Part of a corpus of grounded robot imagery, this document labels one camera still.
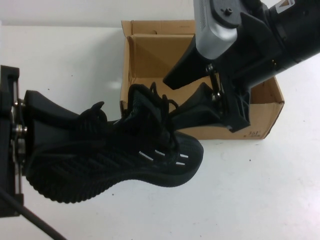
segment screw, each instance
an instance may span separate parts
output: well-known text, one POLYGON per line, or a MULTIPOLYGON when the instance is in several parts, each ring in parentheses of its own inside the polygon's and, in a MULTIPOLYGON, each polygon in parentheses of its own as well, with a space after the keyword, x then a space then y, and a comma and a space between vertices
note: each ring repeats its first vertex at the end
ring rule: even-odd
POLYGON ((214 70, 214 67, 212 66, 212 64, 210 63, 207 67, 206 67, 206 72, 207 73, 211 73, 214 70))
POLYGON ((16 133, 20 137, 23 134, 27 134, 28 128, 26 126, 23 127, 22 125, 18 124, 13 129, 13 132, 16 133))
MULTIPOLYGON (((18 102, 18 101, 15 101, 15 102, 14 102, 14 106, 15 106, 15 107, 18 107, 18 105, 19 105, 19 102, 18 102)), ((25 106, 26 106, 25 102, 24 102, 24 101, 21 101, 20 106, 21 106, 21 107, 25 107, 25 106)))
POLYGON ((276 67, 277 66, 277 63, 275 60, 272 60, 272 64, 276 67))
POLYGON ((218 92, 217 94, 212 96, 212 100, 215 101, 219 101, 221 99, 221 93, 218 92))
POLYGON ((230 16, 234 11, 228 7, 227 9, 224 10, 224 14, 227 15, 227 16, 230 16))

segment cardboard box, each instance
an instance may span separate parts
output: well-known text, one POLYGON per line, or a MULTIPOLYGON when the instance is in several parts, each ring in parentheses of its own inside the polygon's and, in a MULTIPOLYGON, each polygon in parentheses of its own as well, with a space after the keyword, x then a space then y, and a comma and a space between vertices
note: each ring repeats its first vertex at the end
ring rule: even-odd
MULTIPOLYGON (((202 78, 178 90, 172 90, 162 80, 189 46, 195 33, 193 20, 182 21, 123 21, 124 45, 123 82, 120 108, 127 109, 131 84, 147 87, 156 82, 158 93, 166 94, 179 105, 184 103, 202 82, 211 87, 209 77, 202 78)), ((199 140, 264 139, 271 131, 283 106, 284 98, 276 78, 252 89, 251 126, 236 133, 222 127, 194 127, 181 132, 199 140)))

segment warning label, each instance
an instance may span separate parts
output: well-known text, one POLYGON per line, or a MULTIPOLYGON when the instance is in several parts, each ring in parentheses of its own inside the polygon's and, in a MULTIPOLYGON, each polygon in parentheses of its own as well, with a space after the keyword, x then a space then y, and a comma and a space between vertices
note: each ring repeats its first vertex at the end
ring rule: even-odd
POLYGON ((285 10, 291 8, 293 5, 295 5, 295 3, 295 0, 282 0, 275 5, 276 12, 280 14, 285 10))

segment box flap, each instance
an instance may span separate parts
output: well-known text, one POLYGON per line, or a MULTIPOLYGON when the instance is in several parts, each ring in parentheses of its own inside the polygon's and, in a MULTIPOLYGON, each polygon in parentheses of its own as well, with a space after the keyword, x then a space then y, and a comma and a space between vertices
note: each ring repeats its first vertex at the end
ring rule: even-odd
POLYGON ((272 129, 272 128, 274 127, 274 125, 276 124, 276 122, 277 122, 277 120, 278 120, 278 118, 279 118, 279 116, 280 116, 280 114, 281 114, 281 112, 282 112, 282 109, 284 108, 284 105, 285 105, 285 101, 283 101, 283 103, 280 103, 280 104, 278 105, 278 112, 276 112, 276 114, 274 115, 275 118, 274 118, 273 124, 270 126, 269 131, 265 134, 264 139, 270 134, 271 129, 272 129))
POLYGON ((163 78, 190 45, 192 35, 134 34, 130 42, 130 71, 134 78, 163 78))
POLYGON ((285 103, 277 79, 272 77, 255 86, 251 90, 251 102, 255 104, 285 103))
POLYGON ((125 37, 132 35, 132 22, 131 21, 121 21, 123 34, 125 37))
POLYGON ((195 34, 194 20, 132 21, 132 34, 195 34))
POLYGON ((131 75, 130 75, 130 47, 129 39, 125 40, 124 44, 124 60, 123 60, 123 72, 122 72, 122 87, 121 87, 121 101, 128 101, 128 89, 131 85, 131 75))

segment shoelace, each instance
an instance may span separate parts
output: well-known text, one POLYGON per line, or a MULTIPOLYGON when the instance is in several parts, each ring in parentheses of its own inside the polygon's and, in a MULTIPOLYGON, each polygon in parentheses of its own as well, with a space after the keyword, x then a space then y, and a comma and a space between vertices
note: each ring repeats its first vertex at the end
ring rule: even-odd
MULTIPOLYGON (((157 85, 155 82, 153 82, 150 86, 150 91, 160 98, 158 91, 157 91, 157 85)), ((162 114, 162 124, 165 126, 165 128, 170 133, 170 140, 174 142, 175 148, 178 147, 178 141, 176 139, 176 136, 174 134, 174 125, 169 118, 170 113, 170 104, 172 104, 176 109, 179 107, 179 105, 172 99, 168 99, 167 95, 163 94, 161 99, 161 114, 162 114)))
POLYGON ((77 130, 90 134, 97 134, 104 130, 103 125, 108 123, 107 115, 101 110, 104 104, 103 101, 100 101, 81 113, 76 119, 77 130))

